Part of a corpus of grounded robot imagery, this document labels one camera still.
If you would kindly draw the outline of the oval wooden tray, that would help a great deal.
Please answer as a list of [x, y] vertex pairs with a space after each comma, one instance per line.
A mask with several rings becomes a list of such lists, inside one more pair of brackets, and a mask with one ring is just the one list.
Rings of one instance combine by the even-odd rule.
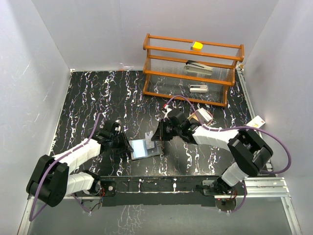
[[197, 122], [199, 122], [199, 123], [201, 123], [199, 120], [198, 120], [198, 118], [199, 118], [199, 116], [197, 115], [197, 113], [195, 112], [195, 113], [193, 113], [192, 115], [190, 115], [189, 117], [188, 117], [188, 120], [189, 121], [191, 121], [191, 120], [196, 120]]

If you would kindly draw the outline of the grey card holder wallet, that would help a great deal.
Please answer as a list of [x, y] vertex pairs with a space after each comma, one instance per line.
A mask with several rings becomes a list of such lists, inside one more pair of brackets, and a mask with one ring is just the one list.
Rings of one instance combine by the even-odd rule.
[[162, 145], [160, 141], [153, 141], [154, 147], [148, 148], [146, 144], [146, 140], [133, 140], [130, 141], [130, 145], [133, 148], [133, 152], [131, 152], [132, 160], [139, 160], [148, 157], [154, 157], [162, 154]]

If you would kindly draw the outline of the white plastic card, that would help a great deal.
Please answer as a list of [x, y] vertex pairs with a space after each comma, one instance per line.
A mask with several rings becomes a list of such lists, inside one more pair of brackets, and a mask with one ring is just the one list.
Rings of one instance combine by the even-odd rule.
[[155, 142], [152, 141], [153, 131], [145, 133], [146, 149], [155, 148]]

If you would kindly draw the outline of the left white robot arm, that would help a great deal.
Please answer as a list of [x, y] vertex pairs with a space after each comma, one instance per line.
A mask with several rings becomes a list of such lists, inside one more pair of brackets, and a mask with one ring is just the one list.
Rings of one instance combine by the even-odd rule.
[[80, 191], [90, 195], [98, 194], [101, 189], [99, 176], [88, 170], [75, 174], [74, 170], [108, 150], [117, 154], [133, 152], [126, 134], [121, 131], [119, 120], [107, 120], [103, 128], [95, 131], [90, 139], [84, 139], [63, 154], [41, 156], [26, 186], [26, 192], [37, 196], [50, 207], [57, 206], [65, 196]]

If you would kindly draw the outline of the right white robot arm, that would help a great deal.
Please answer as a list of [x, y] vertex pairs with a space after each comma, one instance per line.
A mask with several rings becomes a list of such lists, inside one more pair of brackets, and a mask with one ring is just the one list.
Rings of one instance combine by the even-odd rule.
[[245, 178], [256, 177], [273, 156], [270, 146], [250, 127], [228, 131], [209, 128], [198, 118], [187, 118], [179, 109], [168, 111], [166, 117], [160, 119], [151, 140], [170, 141], [176, 136], [186, 143], [227, 150], [235, 160], [217, 180], [197, 186], [203, 191], [230, 194]]

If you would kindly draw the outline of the stack of cards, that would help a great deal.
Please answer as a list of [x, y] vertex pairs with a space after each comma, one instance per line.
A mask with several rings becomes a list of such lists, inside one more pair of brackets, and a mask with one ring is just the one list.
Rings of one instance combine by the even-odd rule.
[[199, 116], [198, 120], [203, 124], [209, 125], [213, 120], [212, 115], [204, 108], [196, 110], [196, 113]]

